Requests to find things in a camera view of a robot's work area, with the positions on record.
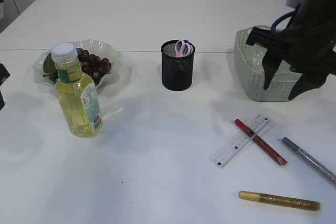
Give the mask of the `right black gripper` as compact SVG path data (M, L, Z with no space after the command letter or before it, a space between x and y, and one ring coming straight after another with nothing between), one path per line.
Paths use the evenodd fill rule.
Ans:
M246 44L267 49L262 60L264 86L267 90L280 64L285 61L291 71L302 74L288 99L322 87L328 75L335 75L335 20L303 24L299 9L277 18L269 28L254 26Z

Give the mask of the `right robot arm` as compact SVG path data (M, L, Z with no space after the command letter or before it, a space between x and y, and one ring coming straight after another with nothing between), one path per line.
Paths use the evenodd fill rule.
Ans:
M253 27L247 44L267 49L262 66L264 90L282 61L301 77L291 89L292 100L323 86L335 74L335 0L303 0L296 9L279 17L269 30Z

